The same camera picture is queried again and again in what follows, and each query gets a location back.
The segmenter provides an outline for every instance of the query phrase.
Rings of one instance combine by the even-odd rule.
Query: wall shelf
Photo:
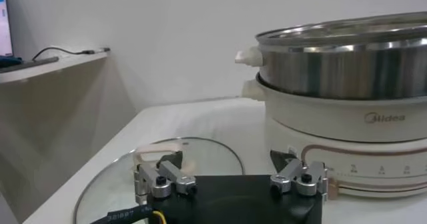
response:
[[[26,80],[30,77],[40,76],[54,71],[73,67],[76,65],[98,61],[108,57],[108,53],[97,53],[94,55],[78,55],[73,57],[61,58],[57,62],[39,65],[36,67],[29,67],[26,69],[11,71],[8,73],[0,73],[0,84],[10,83],[14,81]]]

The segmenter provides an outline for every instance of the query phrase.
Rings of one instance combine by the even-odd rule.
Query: pot handle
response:
[[[247,50],[239,51],[234,62],[237,64],[246,64],[251,67],[261,67],[264,65],[262,53],[258,47],[250,47]]]
[[[266,95],[258,82],[253,79],[246,81],[242,89],[242,97],[254,99],[256,101],[265,101]]]

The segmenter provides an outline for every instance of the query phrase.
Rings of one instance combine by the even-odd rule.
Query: white tabletop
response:
[[[86,185],[114,159],[148,143],[198,136],[228,144],[242,158],[248,174],[272,173],[263,141],[264,105],[229,99],[153,107],[142,111],[99,153],[52,195],[24,224],[71,224],[77,199]],[[424,223],[427,195],[400,199],[340,196],[326,205],[325,223]]]

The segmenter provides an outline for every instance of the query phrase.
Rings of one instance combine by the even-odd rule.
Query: midea logo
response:
[[[378,113],[367,113],[365,123],[387,123],[404,121],[405,115],[380,115]]]

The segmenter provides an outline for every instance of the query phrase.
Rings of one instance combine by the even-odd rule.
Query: laptop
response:
[[[15,57],[13,52],[8,1],[0,0],[0,73],[52,63],[58,60],[58,57],[53,57],[40,61],[24,62],[20,58]]]

